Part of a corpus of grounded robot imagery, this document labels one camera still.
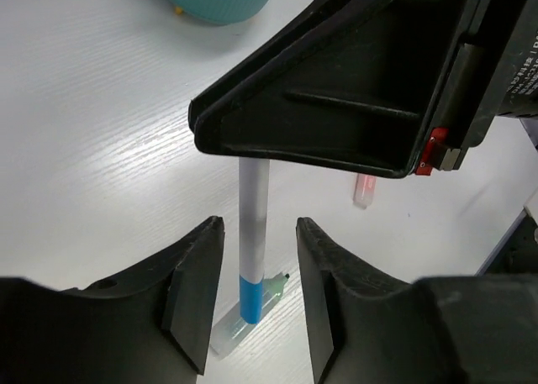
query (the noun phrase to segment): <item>tabletop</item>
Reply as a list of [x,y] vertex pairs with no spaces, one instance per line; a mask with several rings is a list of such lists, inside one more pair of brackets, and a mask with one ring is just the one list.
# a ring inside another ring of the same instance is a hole
[[[271,0],[225,27],[167,0],[0,0],[0,274],[84,287],[154,254],[216,214],[226,242],[214,320],[237,302],[238,161],[196,151],[192,98],[312,0]],[[287,295],[201,383],[310,383],[295,223],[406,281],[473,274],[538,182],[517,120],[496,119],[462,169],[377,181],[367,210],[355,176],[273,161],[266,274]]]

